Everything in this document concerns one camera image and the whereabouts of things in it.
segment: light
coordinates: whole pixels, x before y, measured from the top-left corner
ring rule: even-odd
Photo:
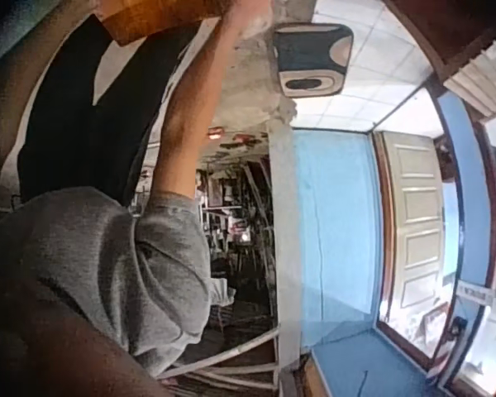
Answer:
[[[207,137],[211,141],[215,141],[216,139],[221,139],[223,134],[224,134],[223,127],[211,127],[207,129]]]

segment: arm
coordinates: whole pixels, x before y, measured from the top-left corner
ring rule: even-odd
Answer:
[[[0,59],[0,172],[38,79],[66,36],[93,10],[90,0],[63,0]]]
[[[228,60],[242,30],[266,13],[270,0],[234,0],[180,80],[169,102],[151,200],[162,192],[194,198],[195,170],[221,95]]]

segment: hand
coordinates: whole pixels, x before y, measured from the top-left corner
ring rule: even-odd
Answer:
[[[272,11],[272,0],[231,0],[225,19],[241,31],[258,17],[267,17]]]

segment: white ceiling tile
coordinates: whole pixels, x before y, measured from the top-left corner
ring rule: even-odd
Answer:
[[[380,14],[380,18],[374,25],[375,29],[380,29],[390,33],[396,37],[399,37],[412,45],[417,45],[417,42],[413,39],[410,32],[404,27],[402,23],[397,19],[397,17],[388,9],[384,8]]]
[[[360,52],[362,45],[365,43],[365,38],[369,35],[372,27],[363,23],[348,21],[346,19],[329,17],[322,14],[314,14],[312,22],[315,23],[340,23],[346,25],[353,31],[353,48],[351,50],[351,63],[354,62],[356,56]]]
[[[317,124],[317,128],[328,128],[332,130],[346,130],[350,119],[347,117],[323,116]]]
[[[417,88],[416,84],[388,79],[371,99],[377,102],[399,105],[415,88]]]
[[[312,114],[298,114],[290,123],[292,127],[311,127],[314,128],[319,122],[322,116],[316,116]]]
[[[404,132],[431,138],[443,133],[441,120],[425,88],[421,88],[375,130]]]
[[[383,6],[379,0],[318,0],[315,12],[373,26]]]
[[[298,114],[323,114],[333,97],[311,97],[294,99]]]
[[[362,98],[336,95],[325,111],[325,115],[352,118],[366,103],[367,100]]]
[[[428,62],[428,58],[418,47],[413,47],[411,54],[393,72],[393,77],[408,81],[409,83],[420,84],[431,73],[433,69]]]
[[[389,112],[395,108],[395,105],[388,105],[386,103],[369,101],[355,117],[363,120],[371,120],[372,122],[379,122],[380,119],[386,117]]]
[[[408,42],[374,28],[356,57],[355,65],[392,74],[413,48]]]
[[[386,79],[388,77],[383,74],[352,65],[347,72],[342,94],[371,99]]]
[[[347,129],[351,131],[366,132],[373,128],[373,122],[353,118],[347,124]]]

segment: black pants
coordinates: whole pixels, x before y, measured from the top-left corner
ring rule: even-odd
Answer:
[[[112,38],[90,17],[62,45],[36,95],[26,143],[18,156],[21,200],[75,186],[93,186],[129,205],[151,128],[198,26],[148,37],[93,105],[93,82]]]

